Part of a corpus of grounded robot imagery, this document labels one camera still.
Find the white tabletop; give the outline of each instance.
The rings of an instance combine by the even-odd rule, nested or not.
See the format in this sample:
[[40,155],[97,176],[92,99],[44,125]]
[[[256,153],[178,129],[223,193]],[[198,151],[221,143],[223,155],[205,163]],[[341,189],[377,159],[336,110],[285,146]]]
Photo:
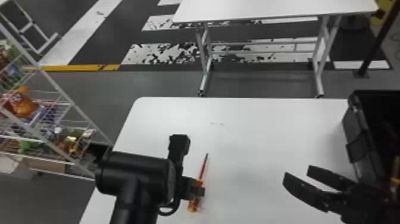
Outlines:
[[[114,151],[166,157],[168,137],[185,133],[183,174],[196,178],[210,153],[201,211],[189,213],[183,201],[159,224],[340,224],[291,196],[282,180],[291,172],[328,189],[305,176],[309,164],[355,179],[341,125],[346,108],[344,99],[141,98]],[[109,223],[114,202],[95,190],[81,224]]]
[[174,23],[370,13],[374,0],[183,0]]

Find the gray floor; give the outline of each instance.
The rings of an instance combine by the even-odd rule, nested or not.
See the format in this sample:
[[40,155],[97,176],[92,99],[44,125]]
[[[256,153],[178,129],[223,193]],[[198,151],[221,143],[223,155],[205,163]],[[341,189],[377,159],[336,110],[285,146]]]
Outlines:
[[[391,33],[400,28],[400,18]],[[350,71],[324,74],[326,98],[346,98],[354,89],[400,89],[399,44],[389,40],[383,49],[394,70],[370,71],[370,79],[354,79]],[[311,73],[216,73],[211,97],[309,98],[314,95]],[[195,97],[198,71],[53,73],[52,77],[115,141],[139,97]],[[50,175],[31,181],[0,176],[0,222],[78,223],[93,190],[93,183]]]

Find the floor tape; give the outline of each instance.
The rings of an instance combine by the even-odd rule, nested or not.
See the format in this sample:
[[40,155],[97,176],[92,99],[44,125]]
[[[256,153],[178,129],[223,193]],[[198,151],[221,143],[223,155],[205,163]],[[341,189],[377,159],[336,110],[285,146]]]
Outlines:
[[81,64],[71,66],[43,66],[45,71],[117,71],[119,64]]

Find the screwdriver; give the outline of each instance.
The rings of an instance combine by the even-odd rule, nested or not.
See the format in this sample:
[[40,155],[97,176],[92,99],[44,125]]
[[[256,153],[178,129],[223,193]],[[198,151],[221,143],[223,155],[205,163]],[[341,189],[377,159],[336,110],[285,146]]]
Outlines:
[[[204,170],[205,170],[205,166],[207,164],[207,160],[208,160],[208,153],[204,157],[203,165],[201,166],[200,176],[199,176],[199,179],[197,179],[196,186],[202,186],[204,183],[203,177],[204,177]],[[197,208],[199,207],[200,199],[201,199],[201,197],[195,197],[194,200],[189,201],[189,205],[187,206],[187,209],[189,210],[189,212],[194,213],[197,211]]]

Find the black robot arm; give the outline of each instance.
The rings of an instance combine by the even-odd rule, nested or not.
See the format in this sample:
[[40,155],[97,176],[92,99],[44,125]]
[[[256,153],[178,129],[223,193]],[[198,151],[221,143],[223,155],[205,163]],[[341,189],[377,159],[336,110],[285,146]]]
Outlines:
[[186,135],[172,135],[168,158],[121,152],[106,155],[95,178],[101,193],[117,197],[110,223],[155,224],[158,214],[173,214],[180,200],[204,196],[204,188],[196,186],[194,178],[182,176],[189,146]]

